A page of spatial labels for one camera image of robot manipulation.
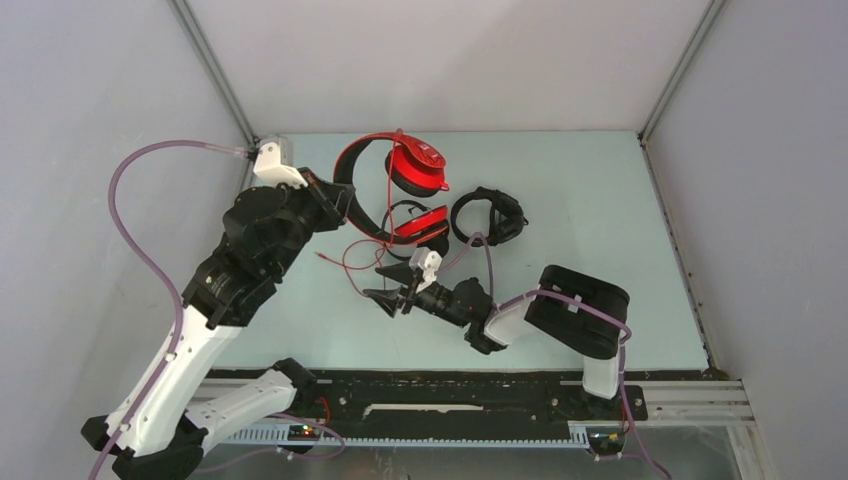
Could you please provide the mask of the small black foam headphones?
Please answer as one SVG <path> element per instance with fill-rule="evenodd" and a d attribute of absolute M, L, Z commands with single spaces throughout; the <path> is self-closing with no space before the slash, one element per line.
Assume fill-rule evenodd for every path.
<path fill-rule="evenodd" d="M 388 248 L 388 254 L 397 260 L 407 261 L 417 247 L 423 246 L 436 251 L 441 257 L 446 257 L 450 248 L 449 208 L 442 205 L 430 209 L 415 200 L 399 200 L 385 212 L 382 227 L 387 225 L 398 208 L 406 211 L 410 218 L 395 227 L 395 235 L 416 237 L 418 242 L 410 245 L 395 244 Z"/>

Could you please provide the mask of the red headphones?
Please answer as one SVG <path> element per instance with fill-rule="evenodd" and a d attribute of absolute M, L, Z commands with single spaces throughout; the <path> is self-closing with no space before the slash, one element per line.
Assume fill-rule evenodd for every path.
<path fill-rule="evenodd" d="M 447 162 L 444 156 L 427 142 L 408 135 L 401 129 L 367 134 L 349 144 L 336 160 L 333 171 L 334 181 L 351 184 L 359 156 L 376 141 L 390 143 L 390 149 L 384 160 L 389 226 L 385 228 L 375 223 L 355 198 L 350 201 L 347 212 L 349 222 L 365 235 L 363 241 L 378 246 L 369 267 L 379 266 L 382 257 L 391 247 L 426 243 L 447 234 L 450 229 L 449 209 L 445 205 L 428 210 L 399 226 L 394 222 L 392 213 L 394 186 L 417 198 L 429 198 L 450 190 L 446 180 Z"/>

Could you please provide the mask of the black headset with microphone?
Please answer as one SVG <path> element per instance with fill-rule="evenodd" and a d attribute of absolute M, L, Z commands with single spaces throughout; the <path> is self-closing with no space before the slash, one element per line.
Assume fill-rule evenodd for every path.
<path fill-rule="evenodd" d="M 458 227 L 457 219 L 462 208 L 473 201 L 488 201 L 490 203 L 488 210 L 488 231 L 484 236 L 485 244 L 490 247 L 514 239 L 529 224 L 529 220 L 526 218 L 524 210 L 517 199 L 501 190 L 479 186 L 474 191 L 461 196 L 454 202 L 450 209 L 449 223 L 451 231 L 458 240 L 471 247 L 482 247 L 485 244 L 480 238 L 471 239 L 469 235 L 466 235 Z"/>

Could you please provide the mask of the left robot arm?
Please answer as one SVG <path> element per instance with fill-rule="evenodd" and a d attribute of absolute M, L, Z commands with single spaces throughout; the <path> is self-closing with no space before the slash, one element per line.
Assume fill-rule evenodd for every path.
<path fill-rule="evenodd" d="M 112 456 L 121 479 L 185 479 L 223 440 L 287 411 L 304 416 L 317 400 L 315 376 L 296 360 L 275 362 L 257 379 L 194 404 L 216 359 L 277 291 L 316 233 L 345 223 L 355 194 L 300 168 L 292 184 L 252 187 L 224 213 L 224 233 L 177 301 L 165 342 L 127 399 L 82 427 L 86 441 Z"/>

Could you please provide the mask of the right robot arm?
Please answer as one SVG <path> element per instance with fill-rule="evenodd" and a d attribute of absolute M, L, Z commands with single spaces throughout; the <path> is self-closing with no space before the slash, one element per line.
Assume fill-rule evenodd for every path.
<path fill-rule="evenodd" d="M 632 335 L 626 324 L 630 296 L 623 288 L 548 265 L 534 289 L 498 304 L 476 277 L 448 288 L 427 280 L 418 267 L 397 264 L 377 272 L 398 287 L 364 294 L 389 316 L 419 309 L 464 328 L 465 341 L 485 355 L 543 333 L 582 356 L 581 402 L 588 414 L 606 418 L 620 407 L 621 347 Z"/>

